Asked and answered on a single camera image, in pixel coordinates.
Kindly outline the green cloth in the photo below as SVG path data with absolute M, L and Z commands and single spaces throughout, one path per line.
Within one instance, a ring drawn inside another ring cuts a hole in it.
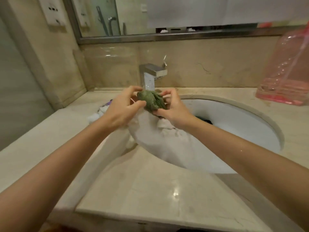
M 153 113 L 158 109 L 166 109 L 163 97 L 156 91 L 142 90 L 137 92 L 137 98 L 146 102 L 145 110 L 149 113 Z

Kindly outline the person's right forearm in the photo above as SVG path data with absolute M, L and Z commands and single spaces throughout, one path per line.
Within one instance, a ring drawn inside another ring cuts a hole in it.
M 190 115 L 184 130 L 309 232 L 309 169 Z

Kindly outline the white wall socket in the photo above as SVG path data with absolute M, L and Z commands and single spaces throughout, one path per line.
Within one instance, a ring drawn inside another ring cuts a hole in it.
M 38 0 L 46 22 L 52 27 L 65 27 L 66 19 L 60 0 Z

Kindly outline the dark sink drain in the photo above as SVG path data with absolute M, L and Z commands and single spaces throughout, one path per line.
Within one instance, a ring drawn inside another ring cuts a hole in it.
M 200 116 L 195 116 L 195 117 L 198 118 L 201 121 L 204 121 L 204 122 L 206 122 L 208 124 L 213 125 L 213 123 L 210 120 L 206 119 L 206 118 L 203 118 L 203 117 L 200 117 Z

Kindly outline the white cloth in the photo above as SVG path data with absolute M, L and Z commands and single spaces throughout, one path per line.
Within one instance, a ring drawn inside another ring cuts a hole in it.
M 130 121 L 129 132 L 138 145 L 168 163 L 194 169 L 195 156 L 191 135 L 141 109 Z

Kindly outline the pink transparent plastic jug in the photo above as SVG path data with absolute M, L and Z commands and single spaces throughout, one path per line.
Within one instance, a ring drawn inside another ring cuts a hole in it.
M 309 21 L 277 42 L 255 97 L 302 106 L 309 100 Z

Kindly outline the white oval sink basin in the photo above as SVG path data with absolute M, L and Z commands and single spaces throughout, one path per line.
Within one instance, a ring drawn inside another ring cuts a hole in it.
M 277 132 L 257 115 L 227 103 L 204 100 L 183 99 L 190 112 L 210 120 L 214 126 L 248 140 L 272 152 L 279 153 L 281 142 Z M 191 135 L 194 149 L 194 169 L 213 174 L 236 174 L 219 157 Z

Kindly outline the person's left hand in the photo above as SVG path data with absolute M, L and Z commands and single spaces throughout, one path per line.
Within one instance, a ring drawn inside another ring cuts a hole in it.
M 136 114 L 129 114 L 128 106 L 138 101 L 136 94 L 142 90 L 139 86 L 130 86 L 113 99 L 106 113 L 100 118 L 108 130 L 112 132 L 132 120 Z

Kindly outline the person's left forearm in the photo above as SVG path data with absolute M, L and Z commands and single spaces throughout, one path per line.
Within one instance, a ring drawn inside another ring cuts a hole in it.
M 0 232 L 36 232 L 99 144 L 114 130 L 107 115 L 83 129 L 0 193 Z

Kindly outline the metal framed wall mirror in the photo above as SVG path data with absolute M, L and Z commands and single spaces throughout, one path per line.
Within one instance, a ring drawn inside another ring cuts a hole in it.
M 62 0 L 78 45 L 280 36 L 309 0 Z

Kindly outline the white and purple bundle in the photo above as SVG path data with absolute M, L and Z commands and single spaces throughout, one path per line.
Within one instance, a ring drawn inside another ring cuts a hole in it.
M 102 106 L 100 106 L 98 108 L 98 110 L 95 113 L 93 113 L 91 116 L 89 116 L 87 118 L 88 123 L 91 124 L 91 123 L 95 122 L 96 120 L 98 120 L 100 117 L 102 117 L 106 113 L 106 111 L 109 108 L 112 101 L 113 101 L 113 99 L 108 101 L 107 103 L 103 104 Z

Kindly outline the person's right hand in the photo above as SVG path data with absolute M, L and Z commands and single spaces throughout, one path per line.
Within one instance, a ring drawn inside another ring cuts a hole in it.
M 175 88 L 167 89 L 160 95 L 166 103 L 167 110 L 169 110 L 169 117 L 164 118 L 176 128 L 186 131 L 195 117 L 184 105 L 177 90 Z

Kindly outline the chrome square faucet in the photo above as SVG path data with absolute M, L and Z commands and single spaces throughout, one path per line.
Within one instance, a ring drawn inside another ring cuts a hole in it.
M 167 73 L 167 63 L 165 61 L 162 66 L 151 63 L 139 65 L 141 87 L 145 90 L 155 91 L 155 80 L 166 76 Z

